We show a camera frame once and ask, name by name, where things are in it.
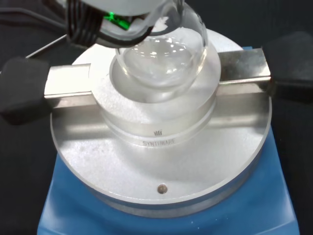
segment metal plate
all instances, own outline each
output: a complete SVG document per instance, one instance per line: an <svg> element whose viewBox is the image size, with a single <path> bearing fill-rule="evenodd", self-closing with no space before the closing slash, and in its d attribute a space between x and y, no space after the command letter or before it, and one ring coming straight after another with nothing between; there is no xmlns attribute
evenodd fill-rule
<svg viewBox="0 0 313 235"><path fill-rule="evenodd" d="M240 49L215 32L217 51ZM88 63L96 51L83 53ZM119 210L147 217L194 213L223 200L247 178L270 127L266 94L218 96L206 127L188 141L146 148L122 141L97 106L52 115L55 145L69 169L98 197ZM159 185L167 192L158 192Z"/></svg>

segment green light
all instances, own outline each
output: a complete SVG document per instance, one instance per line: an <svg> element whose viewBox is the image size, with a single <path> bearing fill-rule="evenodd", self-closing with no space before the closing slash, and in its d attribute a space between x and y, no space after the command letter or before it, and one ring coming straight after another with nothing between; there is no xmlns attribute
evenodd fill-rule
<svg viewBox="0 0 313 235"><path fill-rule="evenodd" d="M131 26L131 23L129 23L128 21L125 21L121 18L119 18L118 16L116 16L114 14L114 12L109 12L107 13L106 16L103 17L104 19L107 19L108 21L112 22L113 24L121 27L124 30L128 30L129 27Z"/></svg>

